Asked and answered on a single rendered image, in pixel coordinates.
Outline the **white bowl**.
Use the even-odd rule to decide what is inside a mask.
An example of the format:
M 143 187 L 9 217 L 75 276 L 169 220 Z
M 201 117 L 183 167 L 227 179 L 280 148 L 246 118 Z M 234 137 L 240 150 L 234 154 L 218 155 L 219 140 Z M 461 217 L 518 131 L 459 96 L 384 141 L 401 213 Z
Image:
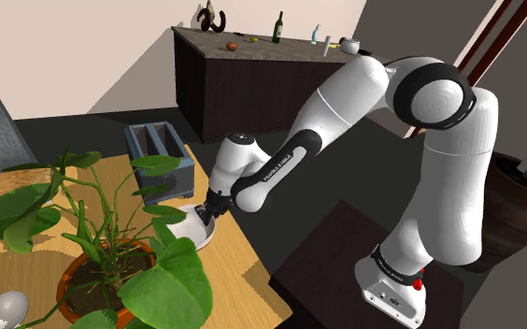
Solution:
M 176 238 L 187 237 L 194 243 L 197 250 L 202 249 L 214 235 L 216 220 L 211 219 L 209 224 L 205 225 L 196 214 L 195 205 L 185 205 L 178 209 L 187 213 L 186 218 L 182 222 L 168 224 L 167 227 Z

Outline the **blue-grey toaster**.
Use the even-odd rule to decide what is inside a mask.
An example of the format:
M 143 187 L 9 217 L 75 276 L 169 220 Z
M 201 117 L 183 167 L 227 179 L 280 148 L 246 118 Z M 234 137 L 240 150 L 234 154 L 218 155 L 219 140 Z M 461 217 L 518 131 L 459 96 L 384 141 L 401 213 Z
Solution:
M 168 186 L 165 192 L 143 194 L 146 205 L 158 204 L 176 197 L 193 197 L 194 161 L 171 123 L 129 125 L 124 129 L 124 134 L 131 160 L 149 155 L 167 155 L 180 159 L 176 169 L 161 177 L 147 177 L 141 171 L 135 173 L 139 188 L 165 184 Z

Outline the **green plant in orange pot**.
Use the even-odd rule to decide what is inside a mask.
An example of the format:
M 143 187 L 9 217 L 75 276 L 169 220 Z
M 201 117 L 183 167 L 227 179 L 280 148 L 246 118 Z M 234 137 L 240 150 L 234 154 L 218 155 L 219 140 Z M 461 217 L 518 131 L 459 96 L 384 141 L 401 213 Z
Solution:
M 62 285 L 57 303 L 86 289 L 99 289 L 103 301 L 76 320 L 72 329 L 201 329 L 213 309 L 212 288 L 195 243 L 170 229 L 188 219 L 189 212 L 140 204 L 139 209 L 151 216 L 148 227 L 154 232 L 145 236 L 131 225 L 120 227 L 117 204 L 105 196 L 100 198 L 101 225 L 87 218 L 82 200 L 72 200 L 69 207 L 53 203 L 71 179 L 68 167 L 90 169 L 100 158 L 98 151 L 65 150 L 53 164 L 44 165 L 49 182 L 0 195 L 0 240 L 14 253 L 29 253 L 34 236 L 56 225 L 63 213 L 71 214 L 78 229 L 63 237 L 80 246 L 86 264 L 98 268 L 86 282 Z

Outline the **dark wooden counter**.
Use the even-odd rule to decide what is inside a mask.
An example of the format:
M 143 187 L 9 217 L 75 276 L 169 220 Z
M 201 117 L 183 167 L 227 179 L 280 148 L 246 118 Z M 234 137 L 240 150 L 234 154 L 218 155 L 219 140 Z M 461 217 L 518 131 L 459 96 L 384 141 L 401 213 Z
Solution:
M 231 32 L 173 30 L 178 108 L 201 141 L 267 133 L 292 125 L 307 98 L 351 55 L 336 44 Z

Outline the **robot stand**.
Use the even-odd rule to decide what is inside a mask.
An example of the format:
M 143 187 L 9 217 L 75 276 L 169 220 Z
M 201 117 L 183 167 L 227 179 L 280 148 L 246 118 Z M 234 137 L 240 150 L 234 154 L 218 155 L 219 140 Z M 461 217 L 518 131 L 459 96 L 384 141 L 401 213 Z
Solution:
M 340 202 L 272 275 L 292 309 L 277 329 L 407 329 L 363 300 L 354 265 L 388 232 Z

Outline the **grey egg-shaped object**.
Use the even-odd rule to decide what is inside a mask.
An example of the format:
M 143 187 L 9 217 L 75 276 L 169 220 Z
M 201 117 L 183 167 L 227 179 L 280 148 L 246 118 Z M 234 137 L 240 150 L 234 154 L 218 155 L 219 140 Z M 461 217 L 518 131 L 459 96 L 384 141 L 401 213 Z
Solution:
M 24 293 L 10 291 L 0 295 L 0 329 L 16 329 L 25 319 L 29 308 Z

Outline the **dark wooden round tub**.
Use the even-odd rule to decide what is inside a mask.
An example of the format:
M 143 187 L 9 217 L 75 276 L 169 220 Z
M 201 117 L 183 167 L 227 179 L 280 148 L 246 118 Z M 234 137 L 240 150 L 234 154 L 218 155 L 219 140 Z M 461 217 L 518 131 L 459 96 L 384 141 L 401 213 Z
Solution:
M 465 270 L 483 273 L 527 247 L 527 152 L 495 152 L 486 178 L 482 253 Z

